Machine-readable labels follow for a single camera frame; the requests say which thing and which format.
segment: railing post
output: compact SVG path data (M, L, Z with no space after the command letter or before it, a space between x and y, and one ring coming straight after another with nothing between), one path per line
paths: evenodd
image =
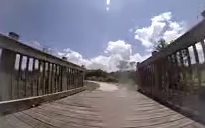
M3 49L1 54L0 70L0 99L12 99L12 70L14 70L16 54L13 51Z

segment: foliage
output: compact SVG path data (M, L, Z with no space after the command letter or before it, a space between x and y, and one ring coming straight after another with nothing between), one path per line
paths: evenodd
M102 81L102 82L121 82L125 83L129 80L135 81L135 71L117 71L117 72L105 72L101 69L87 70L85 74L86 80Z
M160 39L158 41L157 46L155 46L156 51L161 51L162 49L166 48L168 46L168 43L164 39Z

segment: handrail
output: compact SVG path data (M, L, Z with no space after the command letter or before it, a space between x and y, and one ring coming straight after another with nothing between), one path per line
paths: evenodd
M189 47L196 42L201 41L202 39L205 39L205 19L202 20L202 22L198 23L196 26L194 26L191 30L187 31L181 37L177 38L173 43L168 45L162 51L141 62L138 68L148 65L149 63L159 58L170 55L178 50Z
M76 65L74 63L70 63L66 60L63 60L61 58L55 57L53 55L50 55L48 53L42 52L38 49L35 49L33 47L30 47L26 44L21 43L20 41L14 40L12 38L9 38L5 35L0 34L0 48L9 49L11 51L15 51L17 53L21 53L24 55L28 55L33 58L38 58L42 60L49 61L51 63L57 63L61 64L66 67L70 68L76 68L78 70L85 70L83 67Z

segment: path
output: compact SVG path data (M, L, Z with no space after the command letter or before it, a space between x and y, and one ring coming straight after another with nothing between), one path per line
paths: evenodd
M205 128L149 99L115 85L0 117L0 128Z

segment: wooden bridge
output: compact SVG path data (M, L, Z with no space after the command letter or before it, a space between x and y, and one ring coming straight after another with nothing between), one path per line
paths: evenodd
M0 128L205 128L204 40L205 19L138 63L137 92L0 34Z

